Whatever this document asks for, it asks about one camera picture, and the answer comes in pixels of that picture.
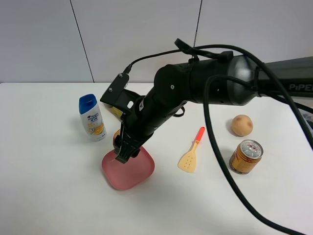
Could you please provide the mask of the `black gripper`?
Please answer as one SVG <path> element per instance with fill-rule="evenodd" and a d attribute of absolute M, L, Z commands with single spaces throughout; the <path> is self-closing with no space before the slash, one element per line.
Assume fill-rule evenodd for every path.
<path fill-rule="evenodd" d="M 130 158 L 137 157 L 142 144 L 186 103 L 184 98 L 156 93 L 141 98 L 134 110 L 124 117 L 121 136 L 113 141 L 115 159 L 125 164 Z"/>

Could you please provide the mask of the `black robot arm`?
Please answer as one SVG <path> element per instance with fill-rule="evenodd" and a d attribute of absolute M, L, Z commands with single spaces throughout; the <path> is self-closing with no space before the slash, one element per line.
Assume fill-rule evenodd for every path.
<path fill-rule="evenodd" d="M 261 95 L 278 96 L 285 102 L 282 89 L 290 96 L 313 96 L 311 57 L 264 64 L 231 51 L 211 54 L 207 60 L 194 55 L 187 63 L 160 68 L 145 96 L 126 89 L 131 69 L 128 65 L 101 98 L 123 113 L 121 134 L 114 141 L 121 163 L 136 157 L 155 130 L 178 117 L 187 102 L 243 106 Z"/>

